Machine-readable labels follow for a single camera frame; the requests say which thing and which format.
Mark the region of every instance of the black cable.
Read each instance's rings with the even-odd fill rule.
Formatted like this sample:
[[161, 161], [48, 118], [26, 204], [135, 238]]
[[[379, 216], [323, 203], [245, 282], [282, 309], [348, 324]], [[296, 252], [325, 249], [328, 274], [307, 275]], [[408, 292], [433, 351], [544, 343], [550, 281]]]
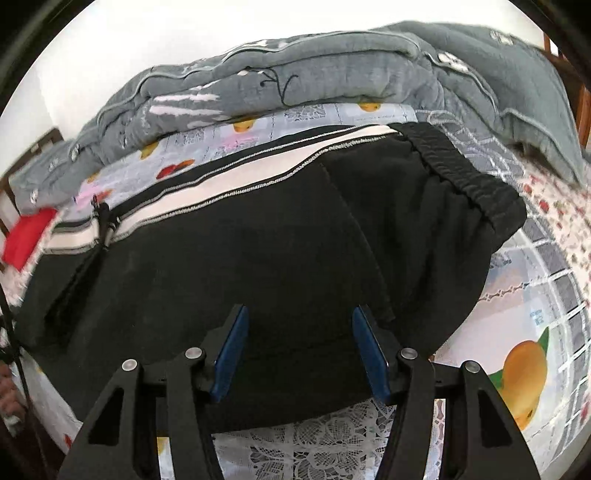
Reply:
[[8, 337], [8, 342], [11, 345], [11, 348], [14, 352], [14, 362], [17, 365], [18, 375], [21, 377], [22, 389], [25, 393], [25, 401], [27, 403], [27, 412], [25, 413], [25, 422], [28, 422], [31, 430], [33, 431], [33, 435], [35, 436], [35, 440], [37, 441], [37, 446], [39, 447], [39, 453], [41, 455], [41, 461], [43, 463], [43, 469], [47, 480], [51, 480], [52, 475], [50, 473], [49, 464], [47, 463], [47, 457], [45, 456], [45, 451], [43, 450], [43, 444], [41, 443], [41, 436], [39, 435], [39, 430], [37, 427], [37, 423], [34, 421], [34, 407], [33, 402], [31, 401], [31, 396], [29, 395], [29, 386], [27, 384], [27, 379], [25, 378], [25, 371], [22, 368], [21, 363], [21, 356], [20, 356], [20, 347], [18, 345], [17, 338], [14, 334], [14, 328], [12, 326], [12, 321], [14, 317], [12, 316], [12, 311], [8, 306], [8, 301], [6, 300], [6, 295], [4, 294], [4, 289], [0, 285], [0, 309], [2, 309], [2, 317], [4, 318], [4, 328], [6, 329], [6, 334]]

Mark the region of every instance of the white lace cloth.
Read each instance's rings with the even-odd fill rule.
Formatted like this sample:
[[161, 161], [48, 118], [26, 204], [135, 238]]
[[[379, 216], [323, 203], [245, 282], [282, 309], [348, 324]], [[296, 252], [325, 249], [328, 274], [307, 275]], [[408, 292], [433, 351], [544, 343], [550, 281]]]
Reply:
[[[441, 467], [445, 402], [434, 403], [425, 479]], [[301, 423], [215, 436], [224, 477], [234, 480], [373, 480], [396, 407], [367, 400]], [[174, 478], [168, 442], [160, 442], [160, 473]]]

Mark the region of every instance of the blue gripper pad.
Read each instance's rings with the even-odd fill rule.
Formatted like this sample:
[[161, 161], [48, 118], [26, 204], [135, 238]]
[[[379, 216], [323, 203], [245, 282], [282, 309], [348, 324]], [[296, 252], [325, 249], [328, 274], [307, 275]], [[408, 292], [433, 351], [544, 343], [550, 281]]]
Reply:
[[374, 333], [360, 307], [353, 310], [353, 336], [365, 367], [374, 398], [387, 403], [390, 398], [390, 385], [388, 382], [388, 363], [380, 350]]
[[242, 355], [242, 350], [244, 350], [247, 336], [248, 309], [241, 307], [215, 363], [214, 382], [209, 391], [215, 403], [225, 397], [230, 389], [232, 377]]

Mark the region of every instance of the human hand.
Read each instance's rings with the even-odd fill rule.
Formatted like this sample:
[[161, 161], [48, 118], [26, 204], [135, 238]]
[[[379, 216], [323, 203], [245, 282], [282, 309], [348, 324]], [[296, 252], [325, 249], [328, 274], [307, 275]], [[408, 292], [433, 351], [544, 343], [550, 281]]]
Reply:
[[25, 408], [19, 402], [17, 386], [7, 364], [0, 362], [0, 413], [6, 417], [25, 418]]

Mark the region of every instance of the floral pattern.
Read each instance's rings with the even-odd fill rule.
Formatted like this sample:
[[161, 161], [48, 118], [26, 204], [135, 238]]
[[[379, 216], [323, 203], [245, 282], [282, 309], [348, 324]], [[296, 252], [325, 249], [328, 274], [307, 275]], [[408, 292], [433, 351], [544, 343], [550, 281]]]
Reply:
[[571, 186], [550, 170], [522, 159], [523, 191], [538, 206], [564, 251], [587, 304], [591, 294], [591, 192]]

